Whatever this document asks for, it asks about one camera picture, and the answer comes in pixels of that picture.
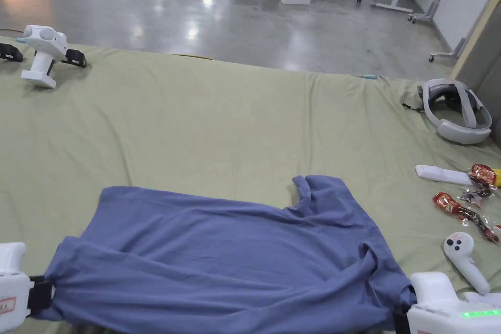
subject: white controller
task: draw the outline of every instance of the white controller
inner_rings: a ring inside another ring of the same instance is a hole
[[[455,232],[447,236],[443,242],[443,251],[466,280],[482,295],[490,292],[489,283],[470,257],[475,242],[473,237],[465,232]]]
[[[446,170],[436,166],[417,165],[416,173],[419,177],[428,180],[461,185],[473,184],[466,172]]]

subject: white robot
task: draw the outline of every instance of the white robot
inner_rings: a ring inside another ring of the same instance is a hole
[[[84,54],[77,49],[69,49],[66,35],[50,26],[28,25],[23,39],[35,49],[35,59],[31,69],[23,70],[21,77],[32,81],[35,86],[56,88],[56,81],[48,76],[56,61],[81,68],[87,66]]]

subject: red snack wrapper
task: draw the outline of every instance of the red snack wrapper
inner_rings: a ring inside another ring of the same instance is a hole
[[[470,179],[478,184],[487,184],[490,186],[495,186],[496,183],[496,172],[492,168],[485,166],[484,164],[474,164],[472,170],[469,173]]]
[[[461,204],[457,201],[455,201],[450,195],[447,193],[440,192],[438,193],[434,198],[433,202],[440,206],[442,209],[445,210],[447,214],[452,214],[452,215],[461,215],[460,209],[461,209]]]
[[[495,244],[499,243],[499,237],[485,224],[482,217],[466,207],[461,206],[461,204],[455,201],[450,195],[444,192],[438,193],[434,198],[433,202],[442,208],[447,214],[455,215],[460,220],[466,218],[477,225],[477,227],[482,232],[483,236],[490,242]]]

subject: concrete floor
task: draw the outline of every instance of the concrete floor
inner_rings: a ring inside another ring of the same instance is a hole
[[[353,0],[0,0],[0,27],[51,25],[70,43],[282,69],[410,79],[446,76],[453,62],[430,25]],[[411,0],[404,6],[414,6]]]

